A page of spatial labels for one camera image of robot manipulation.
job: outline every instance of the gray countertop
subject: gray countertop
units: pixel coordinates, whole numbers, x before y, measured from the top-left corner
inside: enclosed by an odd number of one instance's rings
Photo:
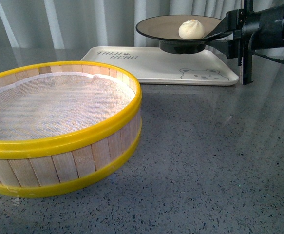
[[[0,72],[88,50],[0,48]],[[219,57],[238,72],[236,60]],[[284,233],[284,65],[254,83],[142,85],[142,136],[119,170],[48,198],[0,195],[2,233]]]

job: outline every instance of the vertical metal pole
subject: vertical metal pole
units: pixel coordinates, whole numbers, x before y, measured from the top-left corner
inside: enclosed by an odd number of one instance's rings
[[[241,0],[246,17],[253,12],[253,0]],[[249,52],[249,40],[243,39],[243,61],[240,70],[241,83],[250,84],[252,80],[252,54]]]

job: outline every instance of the cartoon bear print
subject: cartoon bear print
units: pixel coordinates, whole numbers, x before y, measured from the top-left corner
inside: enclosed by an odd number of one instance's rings
[[[180,69],[181,79],[209,79],[209,80],[228,80],[229,78],[220,74],[220,71],[214,69],[192,70],[188,68]]]

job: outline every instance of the black plate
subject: black plate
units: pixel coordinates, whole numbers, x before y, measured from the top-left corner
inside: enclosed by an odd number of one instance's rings
[[[202,23],[205,35],[198,40],[185,40],[179,36],[182,23],[195,19]],[[221,22],[220,19],[195,15],[169,15],[145,19],[136,25],[138,33],[159,40],[159,47],[173,54],[193,54],[205,48],[205,42],[211,37],[205,37]]]

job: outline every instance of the steamer basket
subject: steamer basket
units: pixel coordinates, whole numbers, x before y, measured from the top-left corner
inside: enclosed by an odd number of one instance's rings
[[[82,61],[37,64],[0,73],[0,88],[39,74],[70,71],[116,78],[134,97],[90,127],[45,138],[0,140],[0,194],[31,198],[69,193],[107,177],[136,149],[142,93],[137,79],[121,68]]]

